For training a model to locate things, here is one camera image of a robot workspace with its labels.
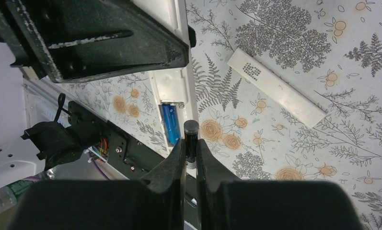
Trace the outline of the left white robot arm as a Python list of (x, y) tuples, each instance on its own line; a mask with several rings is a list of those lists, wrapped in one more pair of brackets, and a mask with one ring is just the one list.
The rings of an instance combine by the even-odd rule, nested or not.
[(184, 68), (180, 0), (0, 0), (0, 145), (26, 126), (23, 77), (85, 83)]

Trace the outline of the blue battery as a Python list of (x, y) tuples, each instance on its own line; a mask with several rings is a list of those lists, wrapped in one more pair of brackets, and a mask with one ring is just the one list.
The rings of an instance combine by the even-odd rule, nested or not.
[(162, 114), (167, 129), (168, 142), (170, 145), (175, 146), (181, 138), (176, 107), (171, 104), (162, 104)]

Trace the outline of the black battery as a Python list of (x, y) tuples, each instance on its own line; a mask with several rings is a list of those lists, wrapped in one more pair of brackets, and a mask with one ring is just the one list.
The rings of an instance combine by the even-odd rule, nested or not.
[(187, 168), (196, 168), (196, 148), (198, 142), (199, 123), (195, 120), (184, 122), (185, 159)]

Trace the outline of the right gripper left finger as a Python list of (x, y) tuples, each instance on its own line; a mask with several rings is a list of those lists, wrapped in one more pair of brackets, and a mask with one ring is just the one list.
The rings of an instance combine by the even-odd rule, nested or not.
[(20, 200), (10, 230), (182, 230), (185, 141), (138, 180), (47, 180)]

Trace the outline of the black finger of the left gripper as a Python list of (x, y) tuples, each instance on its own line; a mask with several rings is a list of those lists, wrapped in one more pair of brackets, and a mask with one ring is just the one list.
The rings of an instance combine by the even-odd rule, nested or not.
[(80, 83), (162, 65), (163, 27), (130, 0), (0, 0), (0, 42), (28, 79)]

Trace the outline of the white remote battery cover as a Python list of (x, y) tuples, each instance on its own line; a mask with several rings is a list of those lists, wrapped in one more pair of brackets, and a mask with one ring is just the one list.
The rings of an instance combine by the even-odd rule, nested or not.
[(242, 49), (236, 49), (227, 64), (307, 127), (326, 117), (325, 111)]

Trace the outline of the white remote control body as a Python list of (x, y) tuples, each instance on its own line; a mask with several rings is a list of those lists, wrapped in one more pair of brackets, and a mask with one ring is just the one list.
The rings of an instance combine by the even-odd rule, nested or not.
[(162, 155), (167, 157), (173, 149), (163, 114), (163, 105), (175, 107), (176, 129), (184, 136), (183, 125), (187, 120), (198, 120), (196, 85), (191, 61), (191, 47), (195, 32), (188, 25), (184, 0), (135, 0), (133, 2), (163, 27), (164, 62), (155, 70), (147, 70), (158, 116), (163, 129), (164, 145)]

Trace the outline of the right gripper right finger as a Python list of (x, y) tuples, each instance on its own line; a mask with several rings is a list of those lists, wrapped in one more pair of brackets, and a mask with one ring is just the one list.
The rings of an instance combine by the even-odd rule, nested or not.
[(346, 193), (322, 181), (242, 180), (196, 145), (201, 230), (360, 230)]

